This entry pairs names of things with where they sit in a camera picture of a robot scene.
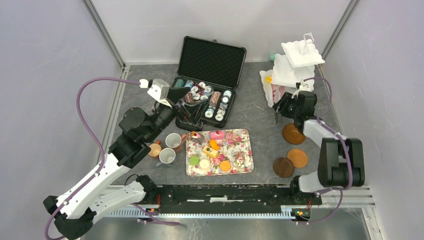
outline cup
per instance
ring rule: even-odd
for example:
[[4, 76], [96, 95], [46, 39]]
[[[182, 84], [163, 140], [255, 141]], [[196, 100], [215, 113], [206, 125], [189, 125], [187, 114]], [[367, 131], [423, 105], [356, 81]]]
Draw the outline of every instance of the cup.
[[170, 164], [174, 163], [175, 156], [176, 156], [175, 151], [172, 148], [169, 148], [169, 147], [164, 148], [159, 153], [159, 161], [160, 162], [158, 162], [156, 164], [156, 167], [159, 167], [161, 165], [170, 165]]
[[162, 147], [160, 144], [158, 143], [152, 143], [150, 144], [150, 152], [148, 153], [148, 155], [152, 158], [159, 158], [159, 154], [162, 151]]
[[175, 152], [183, 149], [183, 143], [187, 139], [187, 134], [179, 135], [178, 133], [171, 133], [165, 138], [165, 144], [168, 148], [173, 149]]

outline poker chip set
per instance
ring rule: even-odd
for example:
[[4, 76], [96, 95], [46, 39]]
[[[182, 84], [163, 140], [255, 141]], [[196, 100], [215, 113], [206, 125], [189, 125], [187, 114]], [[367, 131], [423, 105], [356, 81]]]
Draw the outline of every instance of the poker chip set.
[[[172, 86], [190, 87], [190, 92], [182, 100], [186, 106], [201, 103], [201, 107], [193, 106], [192, 111], [189, 110], [193, 115], [201, 114], [201, 126], [223, 128], [227, 124], [245, 57], [244, 47], [189, 36], [184, 38], [177, 71], [179, 76]], [[186, 119], [177, 118], [175, 124], [181, 129], [194, 130], [193, 124]]]

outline case lid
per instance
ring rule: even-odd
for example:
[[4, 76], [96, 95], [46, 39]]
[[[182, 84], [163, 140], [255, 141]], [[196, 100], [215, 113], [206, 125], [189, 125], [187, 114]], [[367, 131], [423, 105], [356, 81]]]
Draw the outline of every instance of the case lid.
[[244, 47], [186, 36], [178, 75], [235, 89], [245, 58]]

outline white wall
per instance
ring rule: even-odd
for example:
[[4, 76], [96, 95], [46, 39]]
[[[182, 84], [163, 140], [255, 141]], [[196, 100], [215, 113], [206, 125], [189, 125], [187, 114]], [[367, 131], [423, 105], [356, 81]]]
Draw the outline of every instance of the white wall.
[[[62, 194], [95, 162], [96, 145], [76, 111], [78, 89], [120, 68], [82, 1], [1, 2], [0, 239], [41, 240], [44, 198]], [[95, 83], [81, 98], [100, 137], [114, 89]]]
[[183, 37], [247, 48], [267, 61], [312, 32], [323, 51], [349, 0], [92, 0], [127, 63], [178, 63]]
[[422, 239], [423, 12], [423, 1], [360, 1], [324, 64], [389, 240]]

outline open black case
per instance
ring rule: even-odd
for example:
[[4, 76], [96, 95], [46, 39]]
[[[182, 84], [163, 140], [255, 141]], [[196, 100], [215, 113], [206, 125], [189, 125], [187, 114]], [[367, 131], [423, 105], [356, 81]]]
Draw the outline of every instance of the open black case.
[[204, 104], [201, 109], [193, 108], [193, 112], [191, 112], [192, 114], [200, 113], [198, 124], [193, 125], [187, 120], [177, 118], [175, 120], [177, 127], [189, 131], [200, 131], [203, 124], [217, 128], [225, 127], [236, 98], [235, 89], [239, 86], [246, 52], [244, 47], [190, 36], [184, 38], [177, 71], [179, 76], [175, 78], [172, 87], [175, 86], [178, 79], [184, 80], [184, 83], [187, 80], [197, 84], [204, 82], [206, 85], [212, 86], [214, 91], [221, 93], [216, 109], [221, 103], [225, 90], [231, 91], [231, 98], [223, 120], [218, 121], [215, 119], [217, 111], [213, 113], [211, 118], [205, 117], [205, 111], [208, 109], [209, 104]]

